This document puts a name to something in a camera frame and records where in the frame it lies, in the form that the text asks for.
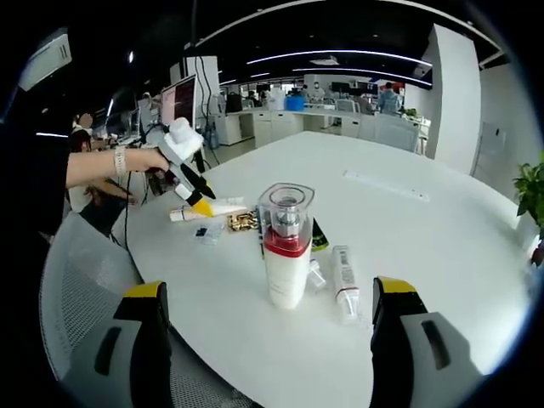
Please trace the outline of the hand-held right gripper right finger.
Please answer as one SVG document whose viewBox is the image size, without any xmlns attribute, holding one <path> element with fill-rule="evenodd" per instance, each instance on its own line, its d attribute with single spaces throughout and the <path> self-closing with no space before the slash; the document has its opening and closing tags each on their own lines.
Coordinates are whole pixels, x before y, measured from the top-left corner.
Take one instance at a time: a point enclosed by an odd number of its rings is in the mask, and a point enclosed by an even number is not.
<svg viewBox="0 0 544 408">
<path fill-rule="evenodd" d="M 458 407 L 483 382 L 468 340 L 414 286 L 373 280 L 371 407 Z"/>
</svg>

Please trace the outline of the person's left hand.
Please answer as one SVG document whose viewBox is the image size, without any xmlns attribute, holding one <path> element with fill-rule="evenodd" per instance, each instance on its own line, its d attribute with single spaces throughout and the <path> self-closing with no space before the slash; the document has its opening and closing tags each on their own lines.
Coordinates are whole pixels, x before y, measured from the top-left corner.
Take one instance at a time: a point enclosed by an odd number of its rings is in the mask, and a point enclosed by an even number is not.
<svg viewBox="0 0 544 408">
<path fill-rule="evenodd" d="M 169 162 L 157 148 L 125 150 L 126 169 L 129 172 L 147 172 L 160 169 L 169 170 Z"/>
</svg>

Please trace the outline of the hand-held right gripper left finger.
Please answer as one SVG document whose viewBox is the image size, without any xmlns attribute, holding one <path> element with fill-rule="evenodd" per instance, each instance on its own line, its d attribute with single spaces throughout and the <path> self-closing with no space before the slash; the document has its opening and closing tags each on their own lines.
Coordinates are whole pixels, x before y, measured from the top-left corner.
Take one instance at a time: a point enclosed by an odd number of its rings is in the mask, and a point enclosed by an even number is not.
<svg viewBox="0 0 544 408">
<path fill-rule="evenodd" d="M 167 284 L 131 287 L 74 349 L 71 397 L 82 407 L 171 407 L 168 333 Z"/>
</svg>

